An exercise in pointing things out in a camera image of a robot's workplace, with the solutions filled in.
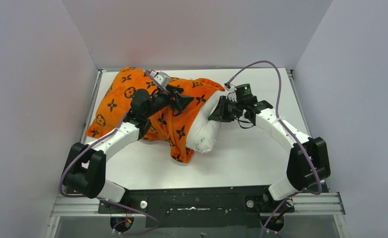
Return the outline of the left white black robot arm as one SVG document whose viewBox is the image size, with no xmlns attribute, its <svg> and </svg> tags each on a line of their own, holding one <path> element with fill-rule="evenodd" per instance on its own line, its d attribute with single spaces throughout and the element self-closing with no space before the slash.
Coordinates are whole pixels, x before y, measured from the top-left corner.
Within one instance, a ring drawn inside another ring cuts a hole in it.
<svg viewBox="0 0 388 238">
<path fill-rule="evenodd" d="M 168 85 L 165 91 L 150 94 L 145 89 L 136 90 L 131 98 L 130 109 L 111 132 L 88 144 L 75 143 L 70 148 L 59 190 L 76 191 L 77 197 L 107 200 L 117 211 L 130 207 L 127 190 L 106 179 L 107 161 L 126 146 L 142 139 L 151 127 L 150 117 L 165 107 L 181 114 L 194 100 L 183 95 L 183 89 Z"/>
</svg>

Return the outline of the white pillow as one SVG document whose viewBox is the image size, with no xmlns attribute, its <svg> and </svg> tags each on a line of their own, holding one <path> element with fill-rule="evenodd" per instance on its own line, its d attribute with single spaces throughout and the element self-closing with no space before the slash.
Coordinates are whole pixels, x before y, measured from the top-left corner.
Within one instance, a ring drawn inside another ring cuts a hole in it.
<svg viewBox="0 0 388 238">
<path fill-rule="evenodd" d="M 213 149 L 221 124 L 208 120 L 208 117 L 217 108 L 220 97 L 224 95 L 224 92 L 216 91 L 200 107 L 187 135 L 187 148 L 199 153 L 208 153 Z"/>
</svg>

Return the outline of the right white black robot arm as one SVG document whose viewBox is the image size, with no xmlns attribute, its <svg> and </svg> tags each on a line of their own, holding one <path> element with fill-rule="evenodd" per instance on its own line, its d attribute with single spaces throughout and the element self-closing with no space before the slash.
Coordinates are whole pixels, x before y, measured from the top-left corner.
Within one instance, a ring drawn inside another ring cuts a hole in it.
<svg viewBox="0 0 388 238">
<path fill-rule="evenodd" d="M 331 175 L 327 144 L 321 137 L 312 138 L 284 120 L 266 100 L 259 101 L 249 84 L 235 87 L 235 99 L 219 98 L 209 120 L 232 122 L 244 117 L 275 139 L 289 154 L 287 169 L 282 178 L 268 187 L 263 206 L 270 212 L 282 206 L 282 200 Z"/>
</svg>

